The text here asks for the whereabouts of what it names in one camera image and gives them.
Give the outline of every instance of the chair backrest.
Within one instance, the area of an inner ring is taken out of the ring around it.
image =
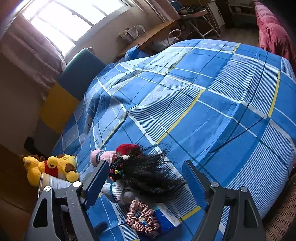
[[[181,5],[181,3],[179,3],[178,1],[170,1],[170,4],[174,7],[174,9],[176,9],[176,11],[180,10],[181,8],[183,8],[183,6]]]
[[[34,134],[35,148],[43,155],[51,156],[73,111],[83,99],[92,80],[105,66],[90,51],[83,49],[57,78],[40,109]]]

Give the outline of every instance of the wicker basket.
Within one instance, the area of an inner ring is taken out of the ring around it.
[[[268,241],[296,240],[296,174],[263,219]]]

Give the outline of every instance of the pink curtain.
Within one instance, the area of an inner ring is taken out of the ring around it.
[[[66,67],[50,41],[22,15],[13,21],[1,39],[0,53],[31,77],[44,96]]]
[[[143,11],[145,11],[145,6],[149,6],[154,10],[154,12],[159,16],[163,22],[169,22],[172,20],[177,20],[180,15],[174,9],[174,7],[169,3],[168,0],[133,0],[136,5],[138,5]]]

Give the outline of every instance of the pink blanket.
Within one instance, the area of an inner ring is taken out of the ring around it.
[[[262,3],[253,1],[259,27],[259,47],[290,61],[296,74],[296,48],[274,14]]]

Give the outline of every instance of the black clamp arm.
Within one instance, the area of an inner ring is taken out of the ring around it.
[[[78,241],[99,241],[86,210],[95,203],[108,174],[109,164],[102,161],[82,182],[57,190],[46,186],[36,203],[24,241],[69,241],[62,205],[68,207]]]
[[[198,172],[191,161],[183,163],[183,176],[204,210],[203,219],[192,241],[213,241],[219,228],[224,206],[230,206],[223,241],[265,241],[261,217],[246,187],[227,189]]]

